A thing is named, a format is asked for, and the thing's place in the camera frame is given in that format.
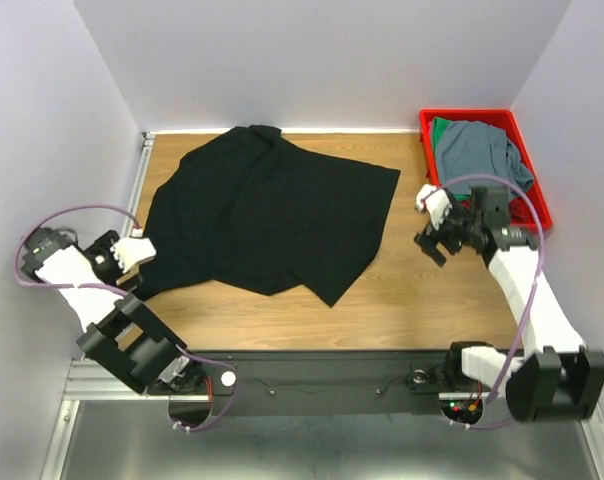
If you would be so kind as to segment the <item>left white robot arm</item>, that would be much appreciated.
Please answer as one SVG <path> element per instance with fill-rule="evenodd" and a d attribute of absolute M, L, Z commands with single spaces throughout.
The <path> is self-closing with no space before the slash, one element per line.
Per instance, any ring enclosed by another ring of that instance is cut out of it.
<path fill-rule="evenodd" d="M 21 272 L 36 286 L 58 291 L 83 329 L 86 356 L 138 394 L 211 392 L 201 362 L 134 293 L 140 266 L 156 256 L 140 228 L 109 230 L 81 248 L 73 232 L 36 228 L 20 249 Z"/>

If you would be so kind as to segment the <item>black t shirt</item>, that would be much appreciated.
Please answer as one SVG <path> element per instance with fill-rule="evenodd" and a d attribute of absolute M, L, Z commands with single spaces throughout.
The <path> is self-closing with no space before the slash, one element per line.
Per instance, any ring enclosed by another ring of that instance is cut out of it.
<path fill-rule="evenodd" d="M 236 127 L 184 155 L 155 192 L 141 299 L 215 280 L 262 295 L 305 286 L 334 305 L 370 266 L 400 173 Z"/>

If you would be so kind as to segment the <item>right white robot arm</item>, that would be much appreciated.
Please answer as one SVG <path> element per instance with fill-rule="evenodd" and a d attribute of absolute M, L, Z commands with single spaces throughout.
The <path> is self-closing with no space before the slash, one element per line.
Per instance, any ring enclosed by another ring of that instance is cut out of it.
<path fill-rule="evenodd" d="M 415 238 L 442 266 L 448 255 L 472 248 L 502 290 L 517 325 L 506 353 L 479 343 L 456 343 L 442 366 L 445 384 L 464 390 L 474 382 L 489 389 L 483 403 L 506 402 L 518 422 L 592 417 L 604 386 L 604 352 L 590 349 L 573 328 L 544 273 L 542 234 L 512 224 L 509 195 L 515 188 L 474 187 L 463 207 L 442 186 L 425 184 L 416 195 L 428 215 Z"/>

